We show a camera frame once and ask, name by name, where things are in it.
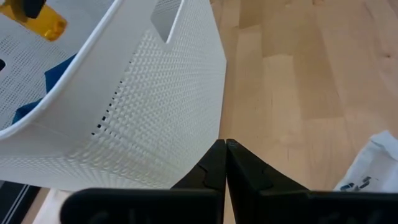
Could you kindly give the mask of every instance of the white plastic bag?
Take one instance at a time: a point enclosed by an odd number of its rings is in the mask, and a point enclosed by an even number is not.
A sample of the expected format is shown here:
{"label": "white plastic bag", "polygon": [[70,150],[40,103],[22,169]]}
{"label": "white plastic bag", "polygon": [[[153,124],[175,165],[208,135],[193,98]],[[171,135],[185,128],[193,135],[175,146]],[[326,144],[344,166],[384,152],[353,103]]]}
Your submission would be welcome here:
{"label": "white plastic bag", "polygon": [[373,135],[335,190],[398,192],[398,140],[389,131]]}

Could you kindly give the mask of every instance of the laundry basket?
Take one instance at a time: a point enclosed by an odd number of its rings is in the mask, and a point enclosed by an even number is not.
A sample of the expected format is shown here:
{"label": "laundry basket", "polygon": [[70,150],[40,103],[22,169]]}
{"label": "laundry basket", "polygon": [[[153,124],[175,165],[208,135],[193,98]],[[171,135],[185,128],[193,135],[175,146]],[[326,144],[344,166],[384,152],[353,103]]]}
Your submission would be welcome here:
{"label": "laundry basket", "polygon": [[[209,0],[47,3],[68,21],[55,42],[0,17],[0,179],[173,186],[218,137],[226,59]],[[44,72],[75,53],[45,94]]]}

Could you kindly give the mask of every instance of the blue cloth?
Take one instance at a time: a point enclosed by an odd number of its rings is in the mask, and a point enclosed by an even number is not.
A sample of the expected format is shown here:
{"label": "blue cloth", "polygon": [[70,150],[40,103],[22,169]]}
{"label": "blue cloth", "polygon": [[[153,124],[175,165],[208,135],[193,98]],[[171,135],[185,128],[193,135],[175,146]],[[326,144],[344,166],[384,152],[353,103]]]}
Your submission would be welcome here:
{"label": "blue cloth", "polygon": [[[55,84],[61,78],[62,74],[68,68],[70,62],[72,62],[72,60],[73,60],[73,58],[75,58],[75,56],[76,55],[66,59],[61,64],[44,72],[46,92],[49,92],[55,86]],[[15,122],[19,121],[24,116],[26,116],[29,112],[31,112],[40,103],[41,100],[42,99],[39,99],[33,103],[29,103],[29,104],[26,104],[26,105],[18,108],[15,112],[14,119],[12,119],[12,123],[14,124]]]}

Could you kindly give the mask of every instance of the basket rim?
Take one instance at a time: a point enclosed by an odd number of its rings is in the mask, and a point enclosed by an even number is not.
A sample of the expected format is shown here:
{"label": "basket rim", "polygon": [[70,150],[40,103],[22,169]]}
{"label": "basket rim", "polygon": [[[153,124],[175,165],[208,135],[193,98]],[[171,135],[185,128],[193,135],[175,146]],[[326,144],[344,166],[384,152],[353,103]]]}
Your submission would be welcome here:
{"label": "basket rim", "polygon": [[36,120],[39,115],[41,115],[49,107],[49,105],[54,102],[56,97],[61,94],[64,87],[69,83],[76,70],[80,67],[87,54],[93,48],[94,44],[98,41],[102,31],[109,24],[113,15],[119,9],[123,1],[128,0],[114,0],[112,5],[106,11],[105,15],[101,18],[92,33],[88,36],[83,46],[81,46],[75,58],[71,61],[70,65],[64,71],[63,75],[60,77],[54,87],[43,97],[39,104],[30,113],[28,113],[16,123],[6,127],[5,129],[0,130],[0,141],[10,138],[14,134],[28,127],[28,125],[32,124],[34,120]]}

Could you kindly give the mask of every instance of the yellow object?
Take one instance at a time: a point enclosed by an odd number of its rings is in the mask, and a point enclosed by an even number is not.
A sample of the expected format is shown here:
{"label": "yellow object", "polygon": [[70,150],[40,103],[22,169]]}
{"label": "yellow object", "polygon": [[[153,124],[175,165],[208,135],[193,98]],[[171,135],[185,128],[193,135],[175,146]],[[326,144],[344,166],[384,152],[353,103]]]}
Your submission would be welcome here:
{"label": "yellow object", "polygon": [[68,24],[60,14],[48,5],[43,6],[36,19],[26,17],[22,9],[22,0],[6,0],[0,6],[0,13],[49,41],[57,40]]}

